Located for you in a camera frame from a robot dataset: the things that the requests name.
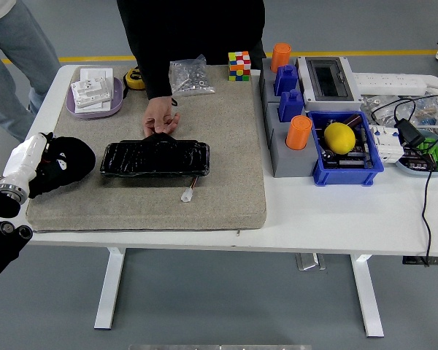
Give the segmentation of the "person's right hand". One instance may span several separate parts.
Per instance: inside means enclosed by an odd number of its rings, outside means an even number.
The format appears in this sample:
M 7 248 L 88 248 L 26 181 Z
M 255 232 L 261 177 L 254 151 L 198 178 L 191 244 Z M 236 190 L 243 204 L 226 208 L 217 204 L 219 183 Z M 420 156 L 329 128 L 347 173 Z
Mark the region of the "person's right hand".
M 142 129 L 145 137 L 154 133 L 171 135 L 180 121 L 180 113 L 172 111 L 172 97 L 157 97 L 149 100 L 142 116 Z

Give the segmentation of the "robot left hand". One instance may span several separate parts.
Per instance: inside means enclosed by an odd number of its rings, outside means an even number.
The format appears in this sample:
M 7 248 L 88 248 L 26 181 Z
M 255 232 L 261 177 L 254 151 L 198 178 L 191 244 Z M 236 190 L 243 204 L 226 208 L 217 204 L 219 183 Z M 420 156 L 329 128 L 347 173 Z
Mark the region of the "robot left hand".
M 3 172 L 0 185 L 24 187 L 34 181 L 45 183 L 56 171 L 65 171 L 68 168 L 66 156 L 63 152 L 57 154 L 56 166 L 52 166 L 50 159 L 50 142 L 56 137 L 52 132 L 38 133 L 26 139 L 13 149 Z

